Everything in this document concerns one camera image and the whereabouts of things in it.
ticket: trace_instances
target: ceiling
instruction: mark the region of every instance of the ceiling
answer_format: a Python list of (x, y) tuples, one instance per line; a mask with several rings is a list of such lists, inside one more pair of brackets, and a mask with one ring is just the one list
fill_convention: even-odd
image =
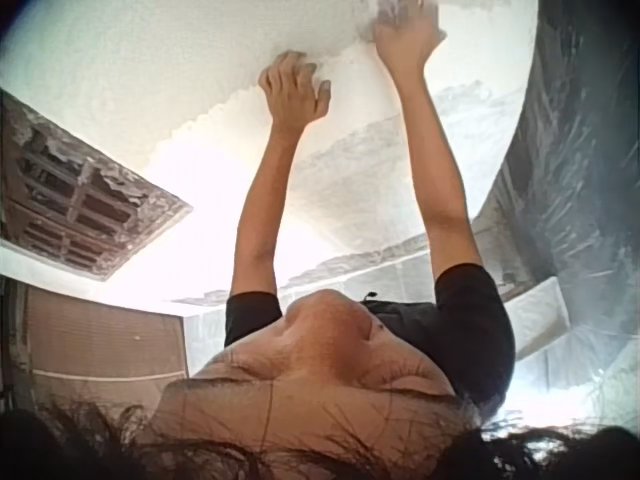
[[(280, 284), (336, 258), (355, 270), (360, 255), (420, 235), (398, 103), (368, 42), (376, 3), (32, 2), (2, 46), (0, 86), (194, 212), (106, 283), (60, 281), (53, 267), (15, 254), (0, 272), (113, 304), (228, 288), (235, 227), (269, 130), (256, 78), (285, 49), (308, 52), (334, 95), (298, 152)], [(440, 3), (448, 39), (425, 73), (473, 217), (522, 111), (537, 2)]]

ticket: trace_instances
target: dark hair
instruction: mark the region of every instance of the dark hair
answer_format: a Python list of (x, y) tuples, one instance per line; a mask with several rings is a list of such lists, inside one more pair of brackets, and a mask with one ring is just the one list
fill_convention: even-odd
[[(146, 425), (139, 407), (111, 420), (94, 404), (57, 407), (40, 415), (15, 410), (0, 416), (0, 475), (3, 479), (148, 480), (272, 479), (264, 453), (209, 440), (163, 437), (141, 443)], [(441, 454), (435, 470), (387, 465), (357, 438), (342, 456), (311, 450), (280, 452), (280, 467), (307, 478), (433, 480), (564, 480), (640, 478), (640, 441), (610, 427), (596, 434), (579, 429), (531, 429), (501, 435), (503, 427), (469, 431)]]

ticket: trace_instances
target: woman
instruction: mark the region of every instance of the woman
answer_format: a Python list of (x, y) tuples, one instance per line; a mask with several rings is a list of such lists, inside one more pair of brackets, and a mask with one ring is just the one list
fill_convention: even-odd
[[(376, 45), (402, 103), (437, 304), (319, 291), (281, 312), (273, 259), (287, 181), (298, 141), (331, 97), (327, 82), (316, 96), (315, 66), (287, 52), (260, 77), (273, 127), (238, 227), (224, 352), (170, 385), (149, 422), (129, 409), (114, 427), (91, 406), (53, 411), (51, 428), (24, 412), (2, 417), (7, 471), (67, 480), (636, 478), (638, 441), (621, 429), (481, 435), (509, 385), (513, 333), (424, 81), (442, 40), (436, 13), (417, 0), (407, 13), (376, 26)], [(555, 453), (534, 455), (543, 450)]]
[[(226, 349), (164, 392), (157, 430), (254, 449), (302, 442), (331, 451), (346, 429), (396, 461), (398, 452), (422, 454), (426, 438), (439, 452), (504, 399), (515, 361), (511, 325), (482, 267), (460, 173), (424, 80), (442, 40), (437, 14), (411, 1), (404, 17), (380, 22), (376, 45), (402, 103), (437, 306), (358, 303), (322, 290), (281, 312), (273, 261), (287, 181), (303, 132), (327, 114), (331, 98), (326, 81), (316, 96), (315, 65), (286, 52), (259, 80), (273, 126), (238, 226)], [(212, 411), (224, 419), (220, 430), (212, 430)]]

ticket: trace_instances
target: ceiling vent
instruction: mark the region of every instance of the ceiling vent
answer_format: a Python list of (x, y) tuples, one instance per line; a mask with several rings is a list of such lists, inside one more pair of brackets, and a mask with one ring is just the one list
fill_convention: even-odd
[(101, 279), (191, 207), (3, 93), (2, 238)]

